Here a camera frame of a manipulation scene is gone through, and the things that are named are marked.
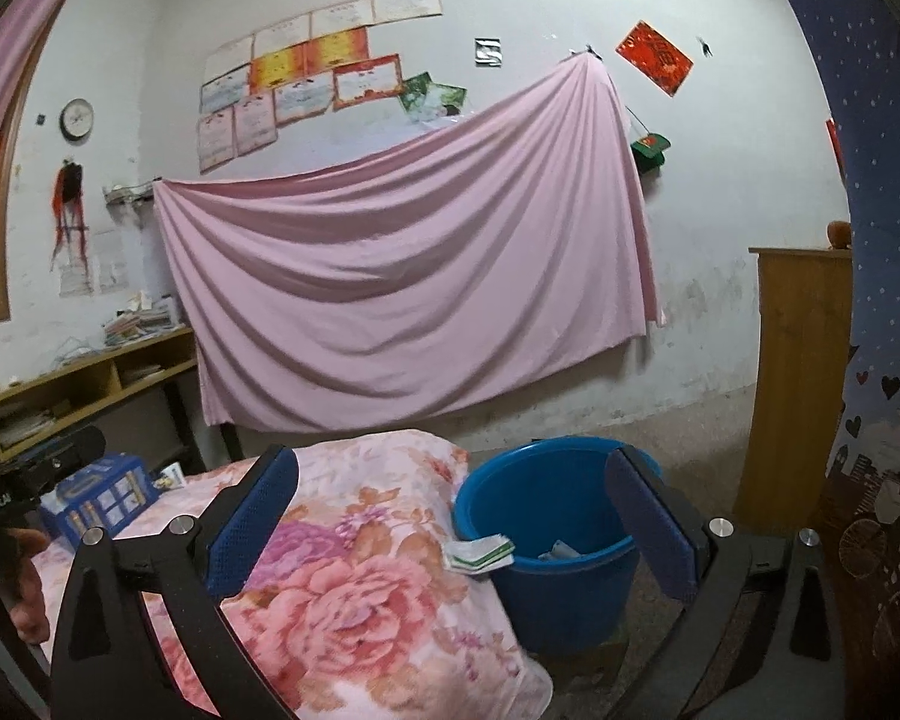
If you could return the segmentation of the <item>left hand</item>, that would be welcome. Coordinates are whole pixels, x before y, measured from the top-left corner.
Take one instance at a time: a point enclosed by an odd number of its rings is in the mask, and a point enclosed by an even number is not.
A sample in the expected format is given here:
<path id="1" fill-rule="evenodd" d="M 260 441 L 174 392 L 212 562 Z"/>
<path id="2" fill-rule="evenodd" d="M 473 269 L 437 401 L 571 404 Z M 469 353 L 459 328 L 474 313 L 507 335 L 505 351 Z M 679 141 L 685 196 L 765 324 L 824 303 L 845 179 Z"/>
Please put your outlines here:
<path id="1" fill-rule="evenodd" d="M 29 645 L 50 639 L 45 596 L 34 557 L 50 546 L 38 528 L 0 527 L 0 596 L 17 635 Z"/>

